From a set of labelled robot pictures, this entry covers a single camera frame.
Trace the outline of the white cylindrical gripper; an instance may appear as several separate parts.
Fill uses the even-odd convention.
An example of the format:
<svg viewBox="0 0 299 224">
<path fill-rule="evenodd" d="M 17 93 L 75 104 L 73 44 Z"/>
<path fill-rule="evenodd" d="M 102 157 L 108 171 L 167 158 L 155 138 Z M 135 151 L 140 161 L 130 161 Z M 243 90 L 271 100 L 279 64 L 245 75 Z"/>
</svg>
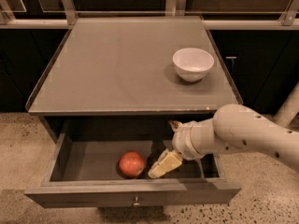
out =
<svg viewBox="0 0 299 224">
<path fill-rule="evenodd" d="M 181 123 L 177 120 L 169 120 L 168 123 L 174 132 L 172 138 L 172 147 L 174 150 L 166 149 L 158 160 L 153 163 L 148 171 L 148 176 L 153 179 L 160 178 L 177 169 L 182 164 L 182 159 L 193 161 L 204 157 L 192 144 L 191 130 L 195 124 L 194 121 Z"/>
</svg>

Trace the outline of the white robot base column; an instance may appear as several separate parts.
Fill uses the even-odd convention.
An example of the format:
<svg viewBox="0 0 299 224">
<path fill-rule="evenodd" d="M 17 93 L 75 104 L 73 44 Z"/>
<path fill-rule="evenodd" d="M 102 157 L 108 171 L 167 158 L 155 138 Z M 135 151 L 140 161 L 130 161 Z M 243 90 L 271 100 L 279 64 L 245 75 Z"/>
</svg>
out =
<svg viewBox="0 0 299 224">
<path fill-rule="evenodd" d="M 274 120 L 277 125 L 287 127 L 299 113 L 299 82 L 293 88 L 283 105 L 280 107 Z"/>
</svg>

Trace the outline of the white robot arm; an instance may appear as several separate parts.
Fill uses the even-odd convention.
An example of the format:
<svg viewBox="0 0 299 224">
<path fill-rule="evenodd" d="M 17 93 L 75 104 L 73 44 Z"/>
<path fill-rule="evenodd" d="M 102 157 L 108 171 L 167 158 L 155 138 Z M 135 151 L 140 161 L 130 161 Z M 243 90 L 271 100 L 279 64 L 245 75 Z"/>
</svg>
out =
<svg viewBox="0 0 299 224">
<path fill-rule="evenodd" d="M 184 160 L 243 151 L 263 153 L 299 172 L 299 132 L 278 126 L 243 105 L 225 105 L 211 119 L 172 121 L 170 126 L 174 131 L 172 148 L 151 166 L 151 178 L 175 170 Z"/>
</svg>

